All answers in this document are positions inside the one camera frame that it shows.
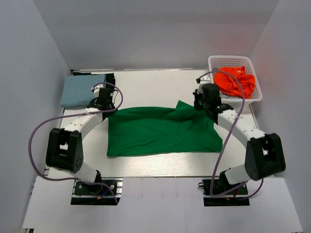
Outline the green t shirt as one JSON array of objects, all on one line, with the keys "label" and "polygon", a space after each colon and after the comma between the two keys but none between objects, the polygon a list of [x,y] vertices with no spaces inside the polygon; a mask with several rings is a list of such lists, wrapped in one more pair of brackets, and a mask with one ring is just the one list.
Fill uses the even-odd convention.
[{"label": "green t shirt", "polygon": [[212,153],[222,147],[213,121],[182,101],[175,108],[126,108],[108,119],[108,157]]}]

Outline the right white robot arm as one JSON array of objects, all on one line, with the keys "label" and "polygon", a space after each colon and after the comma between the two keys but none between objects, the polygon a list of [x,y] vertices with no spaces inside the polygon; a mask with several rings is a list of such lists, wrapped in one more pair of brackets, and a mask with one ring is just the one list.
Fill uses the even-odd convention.
[{"label": "right white robot arm", "polygon": [[252,127],[232,106],[222,103],[216,84],[202,84],[193,94],[195,110],[204,111],[215,124],[228,130],[228,137],[234,136],[246,149],[242,165],[222,171],[218,179],[211,179],[212,197],[232,193],[250,180],[262,180],[286,169],[280,137]]}]

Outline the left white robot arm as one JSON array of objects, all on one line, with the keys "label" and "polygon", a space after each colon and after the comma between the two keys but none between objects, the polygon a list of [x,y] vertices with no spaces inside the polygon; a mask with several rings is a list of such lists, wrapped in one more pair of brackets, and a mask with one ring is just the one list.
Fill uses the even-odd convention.
[{"label": "left white robot arm", "polygon": [[102,190],[103,182],[98,170],[84,162],[83,139],[98,124],[114,114],[114,88],[93,90],[95,98],[87,105],[83,114],[64,128],[50,131],[46,165],[66,172],[86,182],[93,194]]}]

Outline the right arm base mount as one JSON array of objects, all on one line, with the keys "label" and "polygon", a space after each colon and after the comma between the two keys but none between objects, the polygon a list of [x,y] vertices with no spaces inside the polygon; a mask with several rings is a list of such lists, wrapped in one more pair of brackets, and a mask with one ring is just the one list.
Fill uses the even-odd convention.
[{"label": "right arm base mount", "polygon": [[249,206],[248,189],[246,183],[242,186],[239,184],[229,184],[225,179],[224,172],[214,179],[212,194],[210,195],[211,180],[202,179],[198,183],[198,187],[203,191],[203,202],[205,207],[233,207],[233,206]]}]

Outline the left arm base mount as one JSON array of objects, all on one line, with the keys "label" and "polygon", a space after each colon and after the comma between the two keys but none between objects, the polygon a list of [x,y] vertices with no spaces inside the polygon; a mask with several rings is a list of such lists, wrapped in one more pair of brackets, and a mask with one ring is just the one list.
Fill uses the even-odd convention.
[{"label": "left arm base mount", "polygon": [[[117,201],[121,199],[123,178],[107,178],[102,182],[109,186]],[[109,189],[104,185],[86,185],[75,182],[71,195],[71,205],[116,206],[117,203]]]}]

